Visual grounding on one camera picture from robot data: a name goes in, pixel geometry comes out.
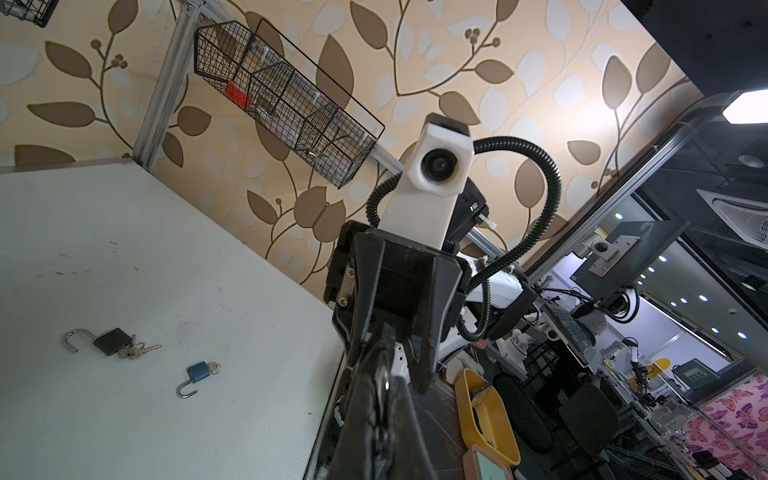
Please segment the red object in basket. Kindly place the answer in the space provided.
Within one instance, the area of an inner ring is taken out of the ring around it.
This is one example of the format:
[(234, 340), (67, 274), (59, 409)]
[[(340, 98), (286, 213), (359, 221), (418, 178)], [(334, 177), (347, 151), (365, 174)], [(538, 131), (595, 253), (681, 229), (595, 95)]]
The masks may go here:
[(227, 84), (225, 96), (243, 111), (248, 111), (252, 105), (253, 97), (233, 82)]

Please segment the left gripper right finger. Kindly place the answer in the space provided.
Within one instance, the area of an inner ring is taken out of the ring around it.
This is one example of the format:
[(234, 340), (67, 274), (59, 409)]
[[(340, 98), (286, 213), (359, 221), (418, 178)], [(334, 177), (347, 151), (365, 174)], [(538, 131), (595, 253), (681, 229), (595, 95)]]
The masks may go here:
[(386, 431), (387, 479), (437, 479), (408, 385), (402, 377), (393, 377), (387, 389)]

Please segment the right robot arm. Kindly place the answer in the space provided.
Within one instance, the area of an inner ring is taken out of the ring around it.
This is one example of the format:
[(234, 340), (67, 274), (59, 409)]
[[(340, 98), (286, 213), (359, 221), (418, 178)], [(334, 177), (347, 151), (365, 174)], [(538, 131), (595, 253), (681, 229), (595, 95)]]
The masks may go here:
[[(509, 250), (492, 248), (477, 267), (460, 255), (462, 240), (487, 219), (484, 196), (469, 173), (478, 154), (513, 152), (539, 169), (545, 202), (539, 218)], [(468, 297), (530, 251), (560, 203), (560, 171), (538, 145), (513, 136), (473, 139), (467, 128), (431, 116), (399, 172), (376, 186), (364, 221), (344, 223), (327, 271), (324, 301), (350, 370), (373, 375), (405, 362), (417, 392), (432, 383), (439, 347), (462, 329)]]

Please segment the black padlock left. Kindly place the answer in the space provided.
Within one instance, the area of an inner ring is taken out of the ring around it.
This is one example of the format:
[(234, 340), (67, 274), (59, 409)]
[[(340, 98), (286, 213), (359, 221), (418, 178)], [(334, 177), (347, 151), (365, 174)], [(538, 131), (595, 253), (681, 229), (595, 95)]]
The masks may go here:
[(375, 431), (381, 438), (387, 438), (390, 431), (391, 397), (393, 394), (392, 363), (393, 346), (385, 341), (375, 344), (372, 360), (374, 362), (373, 383), (375, 394)]

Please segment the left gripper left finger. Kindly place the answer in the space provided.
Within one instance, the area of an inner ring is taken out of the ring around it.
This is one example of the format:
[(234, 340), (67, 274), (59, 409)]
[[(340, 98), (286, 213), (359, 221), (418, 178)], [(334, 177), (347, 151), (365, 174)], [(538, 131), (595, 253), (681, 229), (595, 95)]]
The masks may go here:
[(373, 479), (377, 457), (379, 406), (375, 375), (384, 350), (372, 349), (357, 366), (347, 394), (344, 426), (336, 443), (328, 479)]

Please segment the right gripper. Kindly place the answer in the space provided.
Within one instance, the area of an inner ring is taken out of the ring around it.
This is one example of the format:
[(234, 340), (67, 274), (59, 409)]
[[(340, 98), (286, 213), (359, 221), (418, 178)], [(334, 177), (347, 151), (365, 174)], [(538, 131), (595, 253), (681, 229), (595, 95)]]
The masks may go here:
[(396, 329), (410, 336), (410, 382), (424, 394), (435, 376), (440, 338), (457, 323), (471, 275), (465, 259), (350, 220), (332, 254), (323, 300), (335, 304), (332, 324), (347, 336), (348, 360), (360, 360), (370, 341), (393, 348)]

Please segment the blue padlock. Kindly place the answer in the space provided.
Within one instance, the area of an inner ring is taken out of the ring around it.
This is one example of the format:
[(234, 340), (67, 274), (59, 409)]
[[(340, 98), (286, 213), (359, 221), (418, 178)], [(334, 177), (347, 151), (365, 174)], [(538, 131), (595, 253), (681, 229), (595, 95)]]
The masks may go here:
[(212, 376), (218, 375), (222, 370), (219, 363), (210, 361), (201, 361), (186, 369), (188, 379), (177, 386), (176, 395), (180, 399), (188, 399), (198, 393), (197, 389), (187, 391), (188, 387), (199, 383), (200, 381)]

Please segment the yellow tray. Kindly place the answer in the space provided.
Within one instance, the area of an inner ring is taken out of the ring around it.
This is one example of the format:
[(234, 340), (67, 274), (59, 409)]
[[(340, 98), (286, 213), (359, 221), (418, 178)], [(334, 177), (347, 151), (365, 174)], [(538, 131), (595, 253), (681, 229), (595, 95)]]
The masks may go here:
[(454, 383), (462, 440), (477, 446), (506, 467), (517, 467), (521, 454), (504, 402), (493, 385), (470, 369)]

